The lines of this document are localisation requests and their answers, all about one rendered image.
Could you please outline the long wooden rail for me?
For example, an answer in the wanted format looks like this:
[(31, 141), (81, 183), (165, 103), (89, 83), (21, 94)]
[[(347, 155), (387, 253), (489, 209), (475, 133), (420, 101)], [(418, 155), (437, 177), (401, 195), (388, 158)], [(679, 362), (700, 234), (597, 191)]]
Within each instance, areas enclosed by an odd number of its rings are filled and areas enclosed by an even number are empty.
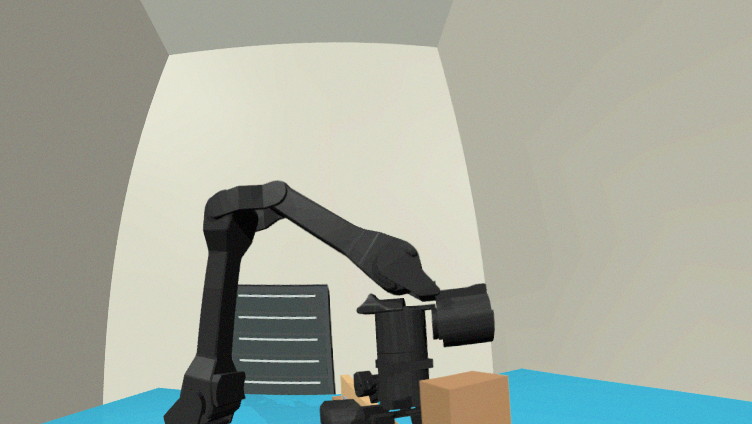
[(371, 404), (369, 396), (365, 397), (357, 397), (354, 390), (354, 380), (349, 375), (340, 375), (341, 380), (341, 400), (343, 400), (343, 396), (346, 396), (347, 399), (354, 399), (358, 404), (361, 406), (369, 406), (369, 405), (375, 405), (378, 403)]

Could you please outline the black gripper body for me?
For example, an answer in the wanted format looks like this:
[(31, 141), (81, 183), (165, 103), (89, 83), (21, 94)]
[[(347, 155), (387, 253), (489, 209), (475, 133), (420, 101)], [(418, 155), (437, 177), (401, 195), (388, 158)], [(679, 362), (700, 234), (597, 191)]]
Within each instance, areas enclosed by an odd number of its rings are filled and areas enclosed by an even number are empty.
[(361, 406), (354, 399), (325, 400), (319, 409), (320, 424), (394, 424), (395, 418), (408, 416), (422, 419), (419, 381), (429, 379), (433, 364), (427, 349), (377, 352), (379, 404)]

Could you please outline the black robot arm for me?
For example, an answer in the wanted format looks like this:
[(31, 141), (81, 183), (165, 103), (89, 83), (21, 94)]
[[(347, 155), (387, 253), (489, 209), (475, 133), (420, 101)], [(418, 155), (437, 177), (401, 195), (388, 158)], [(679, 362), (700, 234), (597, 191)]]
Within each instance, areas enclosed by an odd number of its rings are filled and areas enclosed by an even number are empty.
[(284, 181), (235, 186), (218, 191), (205, 205), (208, 260), (197, 353), (178, 401), (163, 416), (165, 424), (230, 424), (246, 399), (245, 372), (237, 372), (231, 355), (240, 263), (255, 233), (285, 218), (345, 255), (386, 292), (436, 301), (406, 306), (404, 298), (380, 300), (369, 294), (356, 311), (375, 314), (377, 352), (427, 349), (425, 310), (432, 313), (433, 340), (443, 340), (443, 348), (494, 340), (485, 283), (440, 291), (409, 242), (355, 226)]

